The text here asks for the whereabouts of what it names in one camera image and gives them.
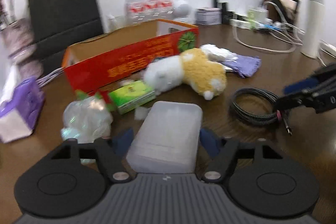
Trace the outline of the clear plastic bag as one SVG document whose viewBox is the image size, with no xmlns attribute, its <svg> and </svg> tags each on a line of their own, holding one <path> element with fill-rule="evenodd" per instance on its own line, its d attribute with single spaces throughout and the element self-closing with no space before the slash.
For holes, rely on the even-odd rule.
<svg viewBox="0 0 336 224">
<path fill-rule="evenodd" d="M 92 143 L 110 136 L 112 122 L 112 114 L 104 99 L 91 96 L 76 100 L 64 110 L 61 138 L 76 139 L 79 144 Z"/>
</svg>

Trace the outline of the translucent plastic box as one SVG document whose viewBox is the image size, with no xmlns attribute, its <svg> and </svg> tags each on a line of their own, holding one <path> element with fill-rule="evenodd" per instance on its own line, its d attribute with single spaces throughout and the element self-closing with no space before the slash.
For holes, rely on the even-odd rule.
<svg viewBox="0 0 336 224">
<path fill-rule="evenodd" d="M 192 103 L 158 101 L 150 109 L 126 160 L 137 173 L 193 173 L 202 109 Z"/>
</svg>

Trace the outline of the green tissue packet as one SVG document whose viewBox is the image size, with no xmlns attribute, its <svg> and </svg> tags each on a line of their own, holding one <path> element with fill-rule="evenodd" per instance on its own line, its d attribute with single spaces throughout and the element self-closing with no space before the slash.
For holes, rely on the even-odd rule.
<svg viewBox="0 0 336 224">
<path fill-rule="evenodd" d="M 108 93 L 119 114 L 125 114 L 156 98 L 155 91 L 141 80 Z"/>
</svg>

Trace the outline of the purple cloth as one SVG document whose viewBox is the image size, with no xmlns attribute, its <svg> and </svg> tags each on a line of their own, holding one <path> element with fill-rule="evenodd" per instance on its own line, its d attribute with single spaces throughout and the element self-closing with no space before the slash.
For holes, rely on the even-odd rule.
<svg viewBox="0 0 336 224">
<path fill-rule="evenodd" d="M 235 55 L 220 63 L 229 68 L 230 72 L 237 74 L 243 79 L 252 77 L 261 67 L 261 59 L 257 56 Z"/>
</svg>

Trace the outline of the yellow white plush toy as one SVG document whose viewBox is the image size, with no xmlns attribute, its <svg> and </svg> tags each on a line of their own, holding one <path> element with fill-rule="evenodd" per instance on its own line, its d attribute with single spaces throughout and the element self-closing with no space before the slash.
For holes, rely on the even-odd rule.
<svg viewBox="0 0 336 224">
<path fill-rule="evenodd" d="M 200 48 L 153 61 L 142 79 L 156 94 L 187 84 L 208 101 L 222 94 L 227 86 L 224 65 L 211 61 Z"/>
</svg>

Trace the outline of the white tissue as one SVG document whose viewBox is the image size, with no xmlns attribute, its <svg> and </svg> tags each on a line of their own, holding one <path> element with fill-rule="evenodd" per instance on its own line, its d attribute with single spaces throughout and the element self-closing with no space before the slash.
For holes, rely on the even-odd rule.
<svg viewBox="0 0 336 224">
<path fill-rule="evenodd" d="M 234 61 L 238 58 L 236 53 L 232 53 L 225 48 L 218 48 L 213 44 L 202 45 L 201 50 L 209 60 L 216 62 Z"/>
</svg>

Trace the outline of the purple tissue pack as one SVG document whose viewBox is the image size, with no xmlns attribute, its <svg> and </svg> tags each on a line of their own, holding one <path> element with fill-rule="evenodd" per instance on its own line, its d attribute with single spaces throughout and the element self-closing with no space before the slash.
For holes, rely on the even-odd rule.
<svg viewBox="0 0 336 224">
<path fill-rule="evenodd" d="M 37 124 L 45 102 L 45 94 L 36 78 L 22 81 L 13 92 L 12 99 L 1 106 L 1 142 L 30 136 Z"/>
</svg>

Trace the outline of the green small bottle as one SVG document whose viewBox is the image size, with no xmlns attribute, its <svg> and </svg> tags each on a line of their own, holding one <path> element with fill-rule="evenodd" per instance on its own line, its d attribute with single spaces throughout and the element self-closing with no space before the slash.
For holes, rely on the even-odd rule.
<svg viewBox="0 0 336 224">
<path fill-rule="evenodd" d="M 255 9 L 249 9 L 247 12 L 247 19 L 250 23 L 250 29 L 255 29 L 258 26 L 258 21 L 256 20 Z"/>
</svg>

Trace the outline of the black cosmetic tubes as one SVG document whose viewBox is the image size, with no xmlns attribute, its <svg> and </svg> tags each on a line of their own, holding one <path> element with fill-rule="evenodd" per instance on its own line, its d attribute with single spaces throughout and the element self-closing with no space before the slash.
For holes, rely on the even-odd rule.
<svg viewBox="0 0 336 224">
<path fill-rule="evenodd" d="M 211 4 L 212 8 L 220 10 L 222 24 L 230 25 L 230 20 L 233 19 L 234 12 L 228 10 L 228 3 L 212 0 Z"/>
</svg>

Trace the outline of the small floral tin box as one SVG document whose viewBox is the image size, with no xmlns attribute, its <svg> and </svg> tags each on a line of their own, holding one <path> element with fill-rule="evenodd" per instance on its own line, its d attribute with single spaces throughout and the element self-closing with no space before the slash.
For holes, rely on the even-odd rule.
<svg viewBox="0 0 336 224">
<path fill-rule="evenodd" d="M 219 8 L 196 9 L 196 24 L 204 26 L 218 25 L 222 23 L 222 12 Z"/>
</svg>

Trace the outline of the left water bottle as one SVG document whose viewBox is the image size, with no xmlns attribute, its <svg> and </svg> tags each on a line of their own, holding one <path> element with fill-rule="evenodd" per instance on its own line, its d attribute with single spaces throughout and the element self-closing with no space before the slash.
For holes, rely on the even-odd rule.
<svg viewBox="0 0 336 224">
<path fill-rule="evenodd" d="M 128 25 L 134 25 L 138 23 L 141 11 L 141 0 L 125 0 L 126 22 Z"/>
</svg>

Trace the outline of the water bottle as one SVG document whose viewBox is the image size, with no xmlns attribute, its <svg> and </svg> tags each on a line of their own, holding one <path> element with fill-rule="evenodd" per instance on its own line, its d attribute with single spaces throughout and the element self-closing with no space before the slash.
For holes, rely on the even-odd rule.
<svg viewBox="0 0 336 224">
<path fill-rule="evenodd" d="M 160 19 L 172 20 L 173 0 L 157 0 L 157 14 Z"/>
<path fill-rule="evenodd" d="M 134 25 L 138 23 L 141 11 L 141 0 L 125 0 L 126 22 L 128 25 Z"/>
<path fill-rule="evenodd" d="M 141 0 L 142 2 L 142 18 L 144 22 L 148 22 L 158 17 L 157 0 Z"/>
</svg>

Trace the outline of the middle water bottle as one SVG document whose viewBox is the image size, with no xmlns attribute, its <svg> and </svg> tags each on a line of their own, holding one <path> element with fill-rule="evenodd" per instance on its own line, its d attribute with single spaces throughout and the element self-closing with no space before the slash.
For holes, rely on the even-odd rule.
<svg viewBox="0 0 336 224">
<path fill-rule="evenodd" d="M 142 18 L 144 22 L 148 22 L 158 17 L 157 0 L 141 0 L 142 2 Z"/>
</svg>

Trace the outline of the black paper shopping bag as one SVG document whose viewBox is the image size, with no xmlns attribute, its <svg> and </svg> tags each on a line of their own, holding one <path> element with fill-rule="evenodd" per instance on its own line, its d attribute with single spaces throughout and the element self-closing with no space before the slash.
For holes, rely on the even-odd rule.
<svg viewBox="0 0 336 224">
<path fill-rule="evenodd" d="M 45 74 L 60 68 L 67 47 L 104 33 L 97 0 L 28 0 L 33 58 Z"/>
</svg>

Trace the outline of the white astronaut speaker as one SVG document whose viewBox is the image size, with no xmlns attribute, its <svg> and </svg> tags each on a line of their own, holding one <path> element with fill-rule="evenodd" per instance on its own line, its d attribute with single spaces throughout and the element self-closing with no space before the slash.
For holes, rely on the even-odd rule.
<svg viewBox="0 0 336 224">
<path fill-rule="evenodd" d="M 181 23 L 194 24 L 192 12 L 193 8 L 188 2 L 183 0 L 176 1 L 173 5 L 173 20 Z"/>
</svg>

